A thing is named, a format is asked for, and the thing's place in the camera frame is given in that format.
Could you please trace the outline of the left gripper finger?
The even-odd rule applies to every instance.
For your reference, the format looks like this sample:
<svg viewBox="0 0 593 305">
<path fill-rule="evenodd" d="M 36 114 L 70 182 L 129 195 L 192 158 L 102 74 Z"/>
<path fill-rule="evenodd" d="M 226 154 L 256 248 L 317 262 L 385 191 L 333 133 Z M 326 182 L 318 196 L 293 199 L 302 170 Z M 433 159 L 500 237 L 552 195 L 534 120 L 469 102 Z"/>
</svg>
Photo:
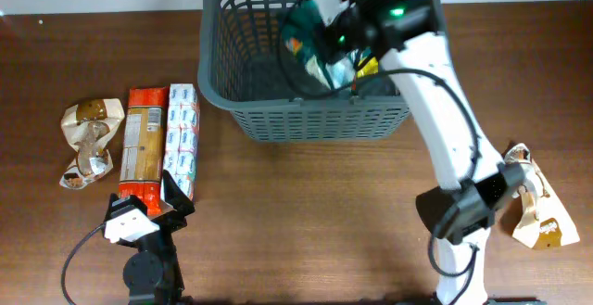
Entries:
<svg viewBox="0 0 593 305">
<path fill-rule="evenodd" d="M 176 184 L 172 175 L 168 171 L 162 173 L 162 184 L 164 199 L 163 201 L 170 205 L 174 211 L 181 213 L 183 216 L 193 214 L 195 212 L 195 205 L 192 200 L 182 191 Z"/>
<path fill-rule="evenodd" d="M 119 197 L 112 193 L 109 197 L 107 212 L 116 212 L 118 210 L 137 209 L 139 198 L 136 196 Z"/>
</svg>

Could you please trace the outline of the green Nescafe coffee bag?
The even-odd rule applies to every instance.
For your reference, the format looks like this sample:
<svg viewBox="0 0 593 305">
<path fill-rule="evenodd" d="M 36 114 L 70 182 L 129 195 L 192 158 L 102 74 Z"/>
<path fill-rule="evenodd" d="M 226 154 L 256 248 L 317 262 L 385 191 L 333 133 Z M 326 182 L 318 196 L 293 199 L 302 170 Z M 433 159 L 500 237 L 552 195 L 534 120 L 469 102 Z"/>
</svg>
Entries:
<svg viewBox="0 0 593 305">
<path fill-rule="evenodd" d="M 379 72 L 368 48 L 333 51 L 322 39 L 322 18 L 312 0 L 280 15 L 277 61 L 291 91 L 309 99 L 356 92 L 356 81 Z"/>
</svg>

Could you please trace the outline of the Kleenex tissue multipack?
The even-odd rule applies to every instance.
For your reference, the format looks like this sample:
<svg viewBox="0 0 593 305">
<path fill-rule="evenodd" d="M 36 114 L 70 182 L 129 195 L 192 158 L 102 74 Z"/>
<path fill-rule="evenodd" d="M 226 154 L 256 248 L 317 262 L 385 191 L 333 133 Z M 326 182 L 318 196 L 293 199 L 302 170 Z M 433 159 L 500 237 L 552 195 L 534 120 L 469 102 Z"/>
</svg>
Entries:
<svg viewBox="0 0 593 305">
<path fill-rule="evenodd" d="M 199 139 L 199 102 L 190 83 L 170 86 L 163 170 L 194 200 Z"/>
</svg>

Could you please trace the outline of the beige brown snack bag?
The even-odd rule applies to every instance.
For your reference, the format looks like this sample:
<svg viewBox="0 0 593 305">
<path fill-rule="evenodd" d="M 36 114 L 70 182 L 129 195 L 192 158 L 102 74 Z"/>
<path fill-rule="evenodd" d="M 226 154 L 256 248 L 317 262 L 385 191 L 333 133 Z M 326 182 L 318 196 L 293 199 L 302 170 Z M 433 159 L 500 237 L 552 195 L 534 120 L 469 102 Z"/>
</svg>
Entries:
<svg viewBox="0 0 593 305">
<path fill-rule="evenodd" d="M 525 179 L 513 194 L 522 202 L 521 220 L 512 237 L 534 250 L 560 248 L 578 243 L 580 235 L 560 198 L 524 143 L 512 145 L 504 155 L 506 164 L 519 164 Z"/>
<path fill-rule="evenodd" d="M 112 170 L 107 144 L 124 118 L 123 106 L 117 98 L 87 100 L 65 110 L 61 130 L 76 157 L 64 171 L 59 181 L 61 186 L 84 189 Z"/>
</svg>

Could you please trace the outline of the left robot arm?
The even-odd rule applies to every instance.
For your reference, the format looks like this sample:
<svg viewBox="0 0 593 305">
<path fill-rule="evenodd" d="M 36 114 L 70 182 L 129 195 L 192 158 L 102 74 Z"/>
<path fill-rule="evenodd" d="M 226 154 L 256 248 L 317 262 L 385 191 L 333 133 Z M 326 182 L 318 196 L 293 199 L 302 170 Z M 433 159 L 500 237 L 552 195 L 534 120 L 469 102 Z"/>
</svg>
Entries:
<svg viewBox="0 0 593 305">
<path fill-rule="evenodd" d="M 191 199 L 162 173 L 165 202 L 172 209 L 149 218 L 147 205 L 136 196 L 110 196 L 103 237 L 112 244 L 134 248 L 122 279 L 131 304 L 184 304 L 184 282 L 172 234 L 187 226 L 186 217 L 196 211 Z"/>
</svg>

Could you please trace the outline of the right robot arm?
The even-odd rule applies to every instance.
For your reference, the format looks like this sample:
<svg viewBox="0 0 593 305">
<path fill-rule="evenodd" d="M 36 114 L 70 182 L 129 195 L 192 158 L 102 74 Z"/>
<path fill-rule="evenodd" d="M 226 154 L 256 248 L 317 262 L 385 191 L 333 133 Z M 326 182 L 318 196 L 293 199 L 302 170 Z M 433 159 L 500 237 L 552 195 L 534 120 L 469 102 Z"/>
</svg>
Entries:
<svg viewBox="0 0 593 305">
<path fill-rule="evenodd" d="M 524 181 L 488 141 L 458 81 L 441 0 L 312 0 L 322 53 L 368 48 L 406 101 L 437 185 L 416 199 L 429 230 L 438 304 L 486 304 L 485 249 L 497 212 Z"/>
</svg>

